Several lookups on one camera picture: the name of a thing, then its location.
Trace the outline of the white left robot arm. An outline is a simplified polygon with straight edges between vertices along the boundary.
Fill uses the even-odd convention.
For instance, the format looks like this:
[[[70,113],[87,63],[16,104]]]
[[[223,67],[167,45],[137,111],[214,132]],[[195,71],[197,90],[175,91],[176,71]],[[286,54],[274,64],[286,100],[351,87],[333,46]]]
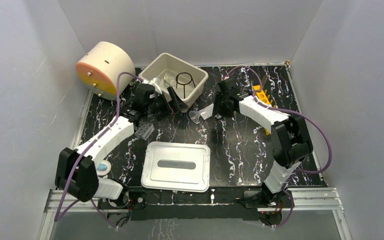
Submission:
[[[140,122],[154,117],[161,120],[188,109],[173,87],[169,98],[152,84],[141,83],[134,96],[118,108],[113,120],[99,133],[75,149],[64,148],[58,157],[55,186],[81,202],[93,198],[109,199],[117,208],[129,203],[128,187],[118,180],[98,176],[99,164],[121,142],[134,135]]]

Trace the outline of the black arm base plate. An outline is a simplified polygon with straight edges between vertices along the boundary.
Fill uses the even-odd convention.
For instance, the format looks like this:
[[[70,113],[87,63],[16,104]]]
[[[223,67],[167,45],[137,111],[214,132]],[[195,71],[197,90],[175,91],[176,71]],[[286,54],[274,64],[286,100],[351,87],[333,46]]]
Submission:
[[[270,193],[260,186],[212,187],[205,192],[132,187],[121,202],[101,200],[98,206],[116,213],[131,210],[133,221],[156,219],[242,219],[281,222],[281,211],[293,206],[289,190]]]

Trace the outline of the clear glass test tube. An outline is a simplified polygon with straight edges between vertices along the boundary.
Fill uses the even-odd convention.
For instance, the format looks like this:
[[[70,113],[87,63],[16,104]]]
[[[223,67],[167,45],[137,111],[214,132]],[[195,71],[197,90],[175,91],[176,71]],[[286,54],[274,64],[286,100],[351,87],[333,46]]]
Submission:
[[[262,78],[262,82],[261,82],[261,87],[263,88],[266,84],[266,82],[268,81],[269,77],[267,75],[265,75],[263,78]]]

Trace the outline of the black wire tripod stand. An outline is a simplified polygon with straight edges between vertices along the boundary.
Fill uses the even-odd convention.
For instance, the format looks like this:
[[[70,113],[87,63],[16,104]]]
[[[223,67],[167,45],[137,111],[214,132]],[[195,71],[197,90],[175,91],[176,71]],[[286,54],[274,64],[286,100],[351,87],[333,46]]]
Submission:
[[[193,76],[188,72],[180,72],[175,76],[175,88],[181,89],[183,98],[186,98],[196,86]]]

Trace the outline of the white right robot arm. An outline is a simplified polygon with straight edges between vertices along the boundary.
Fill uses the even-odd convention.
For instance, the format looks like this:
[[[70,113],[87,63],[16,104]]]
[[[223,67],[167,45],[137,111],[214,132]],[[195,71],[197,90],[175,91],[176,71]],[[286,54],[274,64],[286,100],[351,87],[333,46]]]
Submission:
[[[283,109],[273,108],[256,95],[241,90],[234,79],[221,81],[218,87],[214,116],[241,114],[268,130],[271,136],[274,163],[262,183],[261,199],[266,206],[275,207],[281,201],[281,192],[290,177],[313,152],[306,120],[302,116],[286,114]]]

